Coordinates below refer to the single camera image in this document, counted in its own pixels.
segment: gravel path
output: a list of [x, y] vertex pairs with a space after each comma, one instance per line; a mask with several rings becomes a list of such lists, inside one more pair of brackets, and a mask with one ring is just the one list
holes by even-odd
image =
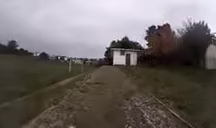
[[184, 128], [117, 67], [103, 66], [23, 128]]

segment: wall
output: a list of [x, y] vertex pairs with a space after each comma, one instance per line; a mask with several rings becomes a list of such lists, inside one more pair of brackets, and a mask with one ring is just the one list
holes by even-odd
[[206, 68], [216, 69], [216, 45], [211, 44], [206, 52]]
[[113, 51], [113, 65], [126, 65], [126, 54], [131, 54], [131, 65], [137, 65], [137, 52], [125, 51], [125, 55], [120, 55], [120, 51]]

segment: distant trees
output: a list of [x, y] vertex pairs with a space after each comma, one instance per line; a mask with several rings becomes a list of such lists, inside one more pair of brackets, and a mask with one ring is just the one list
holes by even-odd
[[18, 46], [19, 45], [15, 40], [10, 40], [7, 44], [7, 49], [9, 50], [9, 52], [13, 52], [17, 49]]
[[110, 43], [110, 46], [106, 48], [104, 54], [105, 60], [109, 64], [113, 63], [111, 48], [125, 48], [125, 49], [139, 49], [139, 50], [144, 49], [138, 42], [129, 40], [127, 36], [123, 37], [121, 40], [116, 40], [116, 41], [114, 40]]
[[15, 40], [10, 40], [7, 45], [0, 43], [0, 54], [32, 55], [28, 50], [23, 48], [18, 49], [18, 46]]
[[152, 55], [156, 62], [204, 66], [205, 53], [211, 42], [208, 24], [188, 20], [178, 34], [176, 36], [169, 24], [150, 26], [146, 30], [148, 49], [144, 58]]

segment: cloud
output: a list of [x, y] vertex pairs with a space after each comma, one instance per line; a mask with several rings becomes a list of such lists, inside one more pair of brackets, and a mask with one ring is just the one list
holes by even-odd
[[216, 31], [216, 0], [0, 0], [0, 41], [16, 39], [31, 51], [102, 57], [123, 36], [145, 45], [145, 29], [187, 18]]

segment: small white building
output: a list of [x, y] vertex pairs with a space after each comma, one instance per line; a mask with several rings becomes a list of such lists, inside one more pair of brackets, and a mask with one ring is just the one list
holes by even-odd
[[137, 65], [138, 53], [141, 50], [111, 48], [113, 56], [113, 65]]

